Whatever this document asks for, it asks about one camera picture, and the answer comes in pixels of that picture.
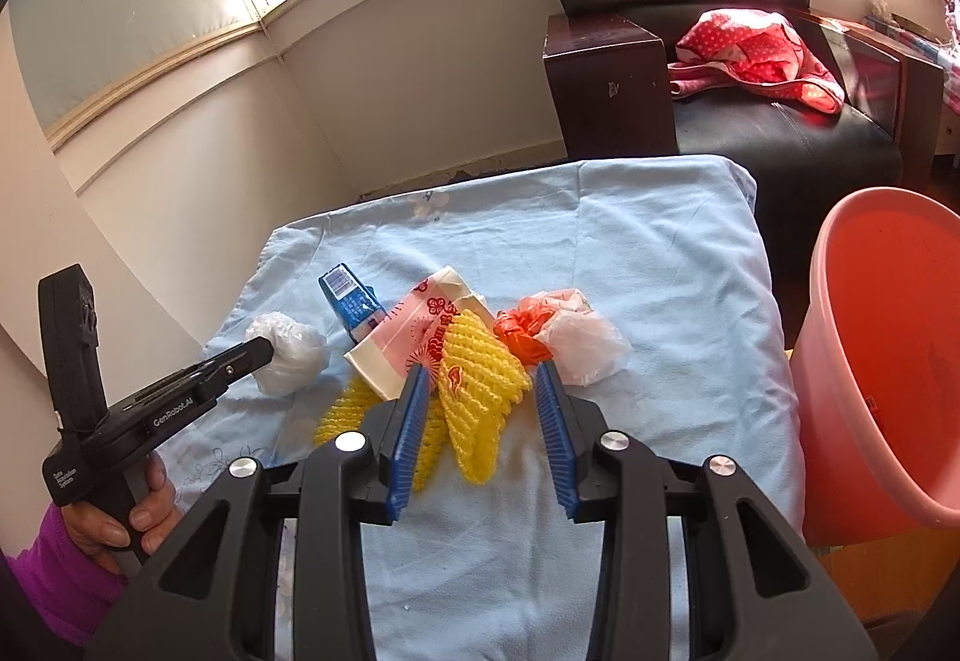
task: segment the black gripper frame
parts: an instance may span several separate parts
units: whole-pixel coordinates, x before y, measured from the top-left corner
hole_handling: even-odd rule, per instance
[[[683,521],[691,661],[877,659],[803,539],[731,458],[658,458],[610,431],[594,402],[569,397],[551,361],[539,372],[574,453],[579,501],[568,514],[605,524],[587,661],[669,659],[668,517]]]
[[[362,437],[341,434],[272,469],[229,464],[128,586],[85,660],[272,661],[281,532],[296,518],[294,657],[374,661],[360,524],[392,525],[405,504],[394,455],[404,436],[419,450],[422,422],[405,421],[416,394],[425,410],[427,377],[416,365],[400,399],[368,410]]]

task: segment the pink bucket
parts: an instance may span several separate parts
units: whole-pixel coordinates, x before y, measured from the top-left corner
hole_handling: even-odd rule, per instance
[[[790,369],[808,544],[960,525],[960,217],[897,188],[837,204]]]

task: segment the purple sleeve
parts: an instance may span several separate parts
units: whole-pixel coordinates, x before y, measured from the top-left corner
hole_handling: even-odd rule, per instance
[[[81,647],[127,584],[77,549],[56,506],[43,516],[34,546],[9,558],[8,565],[51,631]]]

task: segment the white plastic bag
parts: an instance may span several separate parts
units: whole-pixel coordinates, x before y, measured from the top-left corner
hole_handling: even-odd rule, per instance
[[[890,14],[890,0],[867,0],[867,11],[884,22],[892,22]]]
[[[247,338],[265,336],[274,345],[274,359],[253,372],[265,396],[287,396],[317,380],[330,363],[326,339],[309,325],[279,311],[261,314],[247,329]]]
[[[534,338],[553,353],[563,384],[587,386],[623,368],[630,342],[611,321],[590,307],[582,292],[558,290],[533,298],[557,307]]]

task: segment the pink polka dot cloth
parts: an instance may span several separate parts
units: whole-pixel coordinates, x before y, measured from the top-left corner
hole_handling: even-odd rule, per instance
[[[757,9],[704,12],[677,41],[677,57],[680,63],[667,66],[675,99],[738,86],[823,113],[843,108],[843,88],[783,15]]]

